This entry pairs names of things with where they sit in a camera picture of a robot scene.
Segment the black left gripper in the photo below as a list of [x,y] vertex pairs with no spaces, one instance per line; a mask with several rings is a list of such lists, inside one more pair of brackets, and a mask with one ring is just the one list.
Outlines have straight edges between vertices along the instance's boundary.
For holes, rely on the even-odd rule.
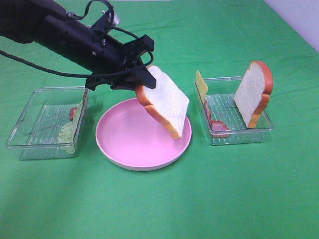
[[108,34],[85,31],[85,43],[92,54],[92,75],[86,80],[86,88],[95,90],[101,84],[129,91],[137,86],[156,87],[157,80],[141,60],[141,55],[154,50],[154,41],[148,35],[122,44]]

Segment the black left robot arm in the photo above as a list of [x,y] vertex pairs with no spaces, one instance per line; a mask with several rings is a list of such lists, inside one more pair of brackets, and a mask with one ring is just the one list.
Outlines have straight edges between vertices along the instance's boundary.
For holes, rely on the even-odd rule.
[[108,84],[112,89],[134,90],[139,85],[156,87],[156,79],[141,59],[152,53],[154,41],[147,35],[121,43],[109,35],[119,18],[106,1],[107,11],[92,25],[67,12],[53,0],[3,0],[0,34],[26,44],[36,42],[91,71],[83,75],[87,89]]

